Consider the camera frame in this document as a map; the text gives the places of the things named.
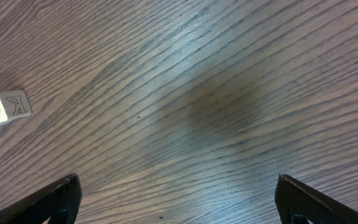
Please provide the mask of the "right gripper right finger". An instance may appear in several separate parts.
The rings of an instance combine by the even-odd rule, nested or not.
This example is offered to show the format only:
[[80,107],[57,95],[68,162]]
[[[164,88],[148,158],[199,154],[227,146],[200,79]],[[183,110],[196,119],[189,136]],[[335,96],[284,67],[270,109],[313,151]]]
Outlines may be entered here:
[[299,180],[280,174],[275,204],[284,224],[358,224],[358,212]]

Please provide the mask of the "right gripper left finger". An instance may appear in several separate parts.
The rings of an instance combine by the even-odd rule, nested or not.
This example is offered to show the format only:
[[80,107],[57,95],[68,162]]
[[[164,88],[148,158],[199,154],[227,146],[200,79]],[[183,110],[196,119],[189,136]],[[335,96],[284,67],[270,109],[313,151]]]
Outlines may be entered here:
[[0,210],[0,224],[73,224],[81,199],[78,175],[68,174]]

